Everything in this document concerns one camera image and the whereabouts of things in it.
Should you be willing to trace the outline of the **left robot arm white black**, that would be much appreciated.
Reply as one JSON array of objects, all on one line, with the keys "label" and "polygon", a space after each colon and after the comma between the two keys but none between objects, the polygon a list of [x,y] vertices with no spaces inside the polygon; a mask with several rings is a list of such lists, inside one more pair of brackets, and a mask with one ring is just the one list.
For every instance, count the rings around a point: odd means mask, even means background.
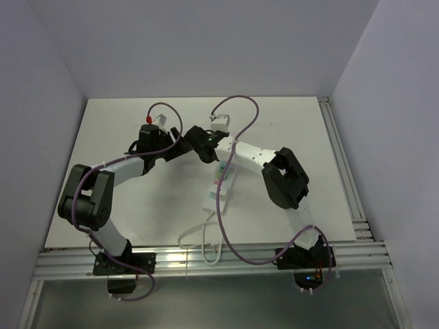
[{"label": "left robot arm white black", "polygon": [[176,128],[164,132],[158,125],[141,126],[139,137],[128,148],[122,161],[101,164],[96,170],[85,164],[74,165],[67,178],[58,216],[97,243],[109,266],[127,273],[134,264],[132,245],[110,219],[114,187],[145,175],[158,159],[168,162],[192,150]]}]

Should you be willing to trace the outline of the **green plug adapter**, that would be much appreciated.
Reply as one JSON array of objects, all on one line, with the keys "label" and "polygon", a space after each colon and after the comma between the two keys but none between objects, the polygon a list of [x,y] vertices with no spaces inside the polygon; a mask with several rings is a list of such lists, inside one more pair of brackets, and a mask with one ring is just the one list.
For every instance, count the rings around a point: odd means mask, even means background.
[{"label": "green plug adapter", "polygon": [[221,176],[223,175],[223,172],[224,172],[225,168],[226,168],[226,165],[225,165],[225,164],[220,164],[220,165],[219,165],[218,170],[217,170],[217,177],[218,177],[218,178],[221,178]]}]

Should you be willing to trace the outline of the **white square plug adapter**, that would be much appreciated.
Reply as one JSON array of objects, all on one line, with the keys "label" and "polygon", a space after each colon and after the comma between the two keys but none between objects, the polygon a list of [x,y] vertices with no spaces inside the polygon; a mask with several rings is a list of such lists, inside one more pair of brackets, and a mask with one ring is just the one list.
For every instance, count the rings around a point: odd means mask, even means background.
[{"label": "white square plug adapter", "polygon": [[211,199],[215,199],[217,197],[217,192],[219,191],[219,198],[220,199],[226,199],[228,197],[228,185],[227,184],[222,184],[219,188],[218,188],[218,184],[214,183],[212,184],[210,190],[209,190],[209,197]]}]

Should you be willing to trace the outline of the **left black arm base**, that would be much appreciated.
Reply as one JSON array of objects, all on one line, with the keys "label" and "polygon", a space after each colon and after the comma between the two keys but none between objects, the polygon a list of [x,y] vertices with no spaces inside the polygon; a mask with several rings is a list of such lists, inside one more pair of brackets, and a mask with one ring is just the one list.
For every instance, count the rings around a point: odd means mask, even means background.
[{"label": "left black arm base", "polygon": [[107,277],[108,292],[125,297],[136,289],[139,275],[154,273],[156,253],[134,253],[127,259],[115,257],[115,260],[100,252],[95,257],[92,274]]}]

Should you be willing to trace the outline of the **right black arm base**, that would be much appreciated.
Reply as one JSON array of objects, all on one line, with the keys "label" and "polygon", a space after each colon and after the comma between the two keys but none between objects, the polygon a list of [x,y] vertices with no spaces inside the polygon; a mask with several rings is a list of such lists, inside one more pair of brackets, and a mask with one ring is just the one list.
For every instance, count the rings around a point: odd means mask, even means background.
[{"label": "right black arm base", "polygon": [[297,245],[290,247],[282,256],[272,261],[278,270],[305,270],[295,273],[294,281],[299,289],[314,291],[324,282],[324,269],[336,266],[335,254],[322,236],[310,249]]}]

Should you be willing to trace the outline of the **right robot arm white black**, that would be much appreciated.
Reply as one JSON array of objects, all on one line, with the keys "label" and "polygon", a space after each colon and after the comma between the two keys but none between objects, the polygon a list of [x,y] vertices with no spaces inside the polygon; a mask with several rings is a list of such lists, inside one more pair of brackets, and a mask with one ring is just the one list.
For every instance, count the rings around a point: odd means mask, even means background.
[{"label": "right robot arm white black", "polygon": [[239,260],[249,265],[266,265],[284,258],[289,250],[297,253],[298,262],[304,267],[312,267],[319,261],[321,253],[328,260],[328,266],[334,264],[331,246],[323,231],[315,225],[301,225],[290,242],[272,258],[254,261],[240,254],[230,242],[222,220],[223,186],[229,186],[235,179],[237,168],[242,167],[259,174],[269,199],[279,208],[289,212],[302,209],[309,193],[309,177],[292,150],[283,147],[278,151],[259,148],[238,141],[228,132],[217,130],[207,132],[199,126],[193,126],[184,137],[192,150],[204,163],[222,162],[221,176],[212,185],[215,189],[215,214],[222,238],[229,250]]}]

